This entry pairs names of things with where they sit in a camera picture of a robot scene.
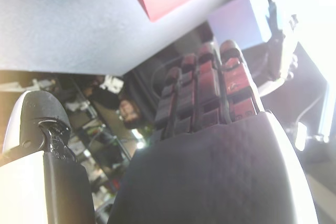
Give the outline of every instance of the bright light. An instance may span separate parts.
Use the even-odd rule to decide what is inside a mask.
[[[136,139],[143,139],[143,135],[141,135],[137,129],[132,129],[131,131]]]
[[[138,142],[137,143],[137,148],[138,149],[142,149],[142,148],[144,148],[145,147],[145,143],[143,143],[143,142]]]
[[[303,151],[304,147],[306,146],[306,138],[307,138],[307,127],[300,123],[298,124],[298,133],[295,139],[295,147],[299,151]]]

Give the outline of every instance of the gray table surface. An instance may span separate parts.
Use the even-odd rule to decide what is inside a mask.
[[[227,0],[150,22],[137,0],[0,0],[0,69],[122,75]]]

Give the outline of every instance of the robotic hand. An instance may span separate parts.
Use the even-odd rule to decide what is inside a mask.
[[[317,223],[300,163],[264,111],[241,51],[227,41],[219,52],[205,45],[168,73],[153,145],[134,155],[109,224]],[[68,119],[51,94],[23,94],[0,167],[4,223],[95,222],[68,137]]]

